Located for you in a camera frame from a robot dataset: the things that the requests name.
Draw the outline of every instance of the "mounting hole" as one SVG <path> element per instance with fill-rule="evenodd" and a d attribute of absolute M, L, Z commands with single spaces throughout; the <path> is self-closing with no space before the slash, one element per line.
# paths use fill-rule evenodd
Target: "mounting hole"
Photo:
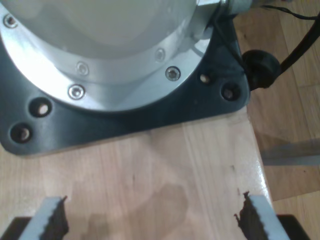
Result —
<path fill-rule="evenodd" d="M 240 98 L 241 89 L 238 84 L 234 82 L 228 82 L 223 85 L 221 89 L 221 95 L 225 100 L 233 102 Z"/>
<path fill-rule="evenodd" d="M 32 137 L 32 129 L 26 123 L 18 123 L 11 128 L 10 137 L 18 144 L 25 144 Z"/>
<path fill-rule="evenodd" d="M 35 118 L 43 118 L 52 110 L 51 102 L 45 97 L 37 97 L 30 102 L 29 112 Z"/>

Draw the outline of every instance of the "light wood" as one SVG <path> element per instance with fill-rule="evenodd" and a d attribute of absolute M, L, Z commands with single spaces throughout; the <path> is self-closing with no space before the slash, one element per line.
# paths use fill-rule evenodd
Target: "light wood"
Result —
<path fill-rule="evenodd" d="M 68 240 L 244 240 L 242 193 L 269 199 L 246 111 L 0 166 L 1 232 L 66 195 Z"/>
<path fill-rule="evenodd" d="M 301 87 L 299 91 L 311 137 L 320 138 L 320 85 Z"/>
<path fill-rule="evenodd" d="M 277 214 L 294 215 L 311 240 L 320 239 L 320 191 L 275 201 Z"/>

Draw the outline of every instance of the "wire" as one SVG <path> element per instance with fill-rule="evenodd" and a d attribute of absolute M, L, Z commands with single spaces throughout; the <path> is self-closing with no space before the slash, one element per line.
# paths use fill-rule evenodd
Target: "wire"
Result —
<path fill-rule="evenodd" d="M 261 7 L 264 9 L 276 9 L 281 12 L 291 14 L 292 16 L 295 16 L 296 18 L 302 19 L 302 20 L 317 20 L 317 18 L 318 18 L 317 16 L 303 16 L 303 15 L 300 15 L 300 14 L 297 14 L 297 13 L 290 11 L 288 8 L 281 7 L 281 6 L 262 5 Z"/>
<path fill-rule="evenodd" d="M 293 52 L 281 63 L 281 73 L 284 73 L 288 68 L 290 68 L 296 61 L 298 61 L 299 58 L 305 52 L 315 43 L 315 41 L 320 37 L 320 13 L 318 16 L 303 16 L 300 14 L 296 14 L 289 9 L 285 7 L 277 7 L 277 6 L 271 6 L 271 5 L 263 5 L 263 8 L 267 9 L 276 9 L 280 10 L 282 12 L 291 14 L 295 16 L 298 19 L 302 20 L 314 20 L 314 24 L 312 28 L 309 30 L 309 32 L 306 34 L 306 36 L 303 38 L 301 43 L 293 50 Z M 222 43 L 224 46 L 228 49 L 228 51 L 231 53 L 233 58 L 238 62 L 238 64 L 243 68 L 244 73 L 247 75 L 248 78 L 252 76 L 252 72 L 246 65 L 246 63 L 243 61 L 242 57 L 239 55 L 239 53 L 231 46 L 231 44 L 227 41 L 227 38 L 225 37 L 223 31 L 220 29 L 220 26 L 218 24 L 218 21 L 221 20 L 221 15 L 223 11 L 221 11 L 221 4 L 219 4 L 214 11 L 213 14 L 213 20 L 212 24 L 214 26 L 215 32 L 220 37 Z"/>
<path fill-rule="evenodd" d="M 316 17 L 314 24 L 305 35 L 300 44 L 293 50 L 293 52 L 281 63 L 281 72 L 284 73 L 290 68 L 299 58 L 305 54 L 306 51 L 315 43 L 320 37 L 320 13 Z"/>

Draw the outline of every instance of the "black rubber grommet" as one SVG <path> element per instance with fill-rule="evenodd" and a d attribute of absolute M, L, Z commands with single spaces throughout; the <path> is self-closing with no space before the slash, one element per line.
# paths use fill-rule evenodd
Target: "black rubber grommet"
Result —
<path fill-rule="evenodd" d="M 250 71 L 248 83 L 250 90 L 269 88 L 281 75 L 280 62 L 270 53 L 262 50 L 250 50 L 242 59 Z"/>

